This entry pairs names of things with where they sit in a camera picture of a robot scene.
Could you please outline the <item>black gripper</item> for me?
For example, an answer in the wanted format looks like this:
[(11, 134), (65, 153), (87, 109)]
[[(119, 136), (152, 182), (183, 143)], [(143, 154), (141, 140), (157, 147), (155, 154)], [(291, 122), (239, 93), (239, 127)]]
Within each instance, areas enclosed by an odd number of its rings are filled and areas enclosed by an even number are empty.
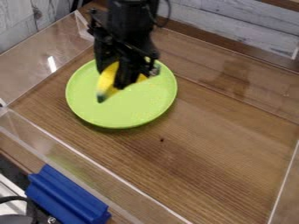
[(113, 82), (117, 89), (135, 83), (139, 74), (148, 77), (157, 73), (160, 53), (151, 39), (156, 12), (156, 8), (109, 8), (105, 13), (97, 8), (88, 10), (97, 72), (119, 63)]

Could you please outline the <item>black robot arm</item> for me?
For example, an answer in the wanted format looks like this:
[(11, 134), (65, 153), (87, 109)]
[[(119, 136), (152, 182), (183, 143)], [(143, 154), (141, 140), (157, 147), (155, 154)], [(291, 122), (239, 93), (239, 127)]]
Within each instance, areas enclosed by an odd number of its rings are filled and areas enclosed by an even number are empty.
[(145, 77), (157, 74), (155, 61), (160, 53), (151, 33), (156, 26), (163, 28), (169, 21), (169, 18), (161, 24), (156, 21), (159, 3), (160, 0), (107, 0), (105, 13), (96, 8), (88, 10), (97, 71), (101, 73), (112, 63), (119, 63), (113, 79), (117, 89), (133, 84), (139, 74)]

